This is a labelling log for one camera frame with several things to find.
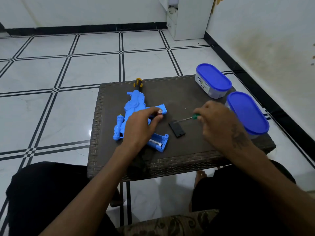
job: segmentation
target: container label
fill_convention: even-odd
[[[203,90],[208,93],[209,92],[209,89],[210,89],[210,86],[207,84],[206,81],[204,81],[204,79],[200,76],[198,76],[198,80],[199,80],[199,83],[200,83],[200,86],[203,88]]]
[[[150,139],[149,142],[154,143],[154,144],[156,144],[158,146],[162,146],[162,143],[159,143],[159,142],[157,142],[155,140],[152,140],[152,139]]]

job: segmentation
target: screwdriver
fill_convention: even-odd
[[[176,121],[176,122],[173,122],[173,123],[177,123],[177,122],[182,122],[182,121],[186,121],[188,119],[197,119],[197,117],[200,116],[200,114],[194,114],[192,117],[190,118],[185,118],[185,119],[182,119],[182,120],[179,120],[179,121]]]

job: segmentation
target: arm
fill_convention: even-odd
[[[203,135],[240,170],[257,181],[280,219],[296,235],[315,234],[315,202],[284,176],[249,139],[235,114],[208,101],[194,113],[201,116]]]
[[[158,110],[159,108],[148,108],[135,112],[128,118],[124,141],[116,148],[111,159],[40,236],[80,236],[96,233],[127,167],[146,145],[158,122],[163,118],[162,115],[157,115],[148,125],[148,117]]]

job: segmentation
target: forearm tattoo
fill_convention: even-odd
[[[249,139],[244,132],[237,129],[237,125],[232,126],[232,144],[234,148],[242,150],[242,147],[247,147],[249,145]]]

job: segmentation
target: green screwdriver handle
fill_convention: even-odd
[[[195,113],[195,114],[192,116],[192,118],[193,118],[193,119],[197,119],[198,116],[200,116],[200,114]]]

